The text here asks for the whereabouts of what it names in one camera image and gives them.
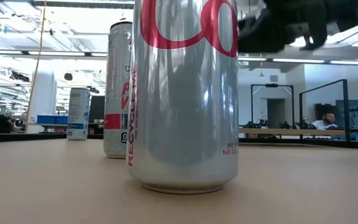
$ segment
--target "red logo on can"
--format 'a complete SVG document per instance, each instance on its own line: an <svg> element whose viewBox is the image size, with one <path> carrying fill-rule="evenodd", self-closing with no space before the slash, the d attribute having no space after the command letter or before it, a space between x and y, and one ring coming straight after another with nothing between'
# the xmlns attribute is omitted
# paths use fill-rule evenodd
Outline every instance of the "red logo on can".
<svg viewBox="0 0 358 224"><path fill-rule="evenodd" d="M228 0L209 0L201 10L201 32L188 40L168 40L158 31L155 21L157 0L144 0L140 15L140 31L147 44L158 49L180 49L197 44L205 38L217 51L229 57L237 56L238 34L236 11ZM227 4L231 11L233 43L230 51L224 50L219 39L219 10Z"/></svg>

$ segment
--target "silver can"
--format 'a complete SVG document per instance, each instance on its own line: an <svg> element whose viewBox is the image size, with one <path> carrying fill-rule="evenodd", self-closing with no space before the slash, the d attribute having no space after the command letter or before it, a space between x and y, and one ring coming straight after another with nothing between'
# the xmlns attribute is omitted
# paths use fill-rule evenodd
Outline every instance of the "silver can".
<svg viewBox="0 0 358 224"><path fill-rule="evenodd" d="M72 88L68 104L67 140L85 141L88 137L88 119L90 115L90 97L88 89Z"/></svg>
<svg viewBox="0 0 358 224"><path fill-rule="evenodd" d="M151 190L198 194L237 175L235 0L135 2L127 165Z"/></svg>
<svg viewBox="0 0 358 224"><path fill-rule="evenodd" d="M103 148L108 158L125 159L127 143L132 22L110 28Z"/></svg>

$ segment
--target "black frame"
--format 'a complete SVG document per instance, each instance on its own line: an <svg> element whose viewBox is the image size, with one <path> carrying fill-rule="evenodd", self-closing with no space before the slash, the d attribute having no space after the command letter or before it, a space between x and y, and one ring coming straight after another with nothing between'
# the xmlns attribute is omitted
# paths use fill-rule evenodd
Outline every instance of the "black frame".
<svg viewBox="0 0 358 224"><path fill-rule="evenodd" d="M335 82L331 82L319 87L316 87L314 89L311 90L307 90L304 91L302 93L299 93L299 123L302 125L303 124L303 98L302 96L305 93L309 93L311 91L315 91L315 90L319 90L321 88L336 84L342 82L342 87L343 87L343 105L344 105L344 113L345 113L345 140L346 142L350 142L351 141L351 125L350 125L350 115L349 115L349 94L347 92L347 80L346 79L341 79L341 80L337 80Z"/></svg>
<svg viewBox="0 0 358 224"><path fill-rule="evenodd" d="M266 88L290 87L291 88L291 102L292 102L292 127L295 127L295 103L293 98L293 85L279 85L279 84L251 84L251 121L254 122L254 86L264 86Z"/></svg>

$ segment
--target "table surface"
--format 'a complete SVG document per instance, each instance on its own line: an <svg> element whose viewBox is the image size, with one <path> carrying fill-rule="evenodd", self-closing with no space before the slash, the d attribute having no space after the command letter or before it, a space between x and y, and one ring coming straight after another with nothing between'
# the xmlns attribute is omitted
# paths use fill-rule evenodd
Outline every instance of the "table surface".
<svg viewBox="0 0 358 224"><path fill-rule="evenodd" d="M246 145L222 190L142 188L101 140L0 142L0 223L358 223L358 150Z"/></svg>

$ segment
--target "tall silver can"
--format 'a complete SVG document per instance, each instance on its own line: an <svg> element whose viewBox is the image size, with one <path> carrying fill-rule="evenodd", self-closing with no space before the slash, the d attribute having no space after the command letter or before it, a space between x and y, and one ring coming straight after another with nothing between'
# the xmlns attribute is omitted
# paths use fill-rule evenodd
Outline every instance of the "tall silver can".
<svg viewBox="0 0 358 224"><path fill-rule="evenodd" d="M72 88L68 103L67 140L85 141L88 137L88 120L90 114L90 90Z"/></svg>
<svg viewBox="0 0 358 224"><path fill-rule="evenodd" d="M151 190L198 194L237 175L235 0L135 2L127 165Z"/></svg>
<svg viewBox="0 0 358 224"><path fill-rule="evenodd" d="M111 26L108 45L103 148L107 157L125 159L127 143L132 22Z"/></svg>

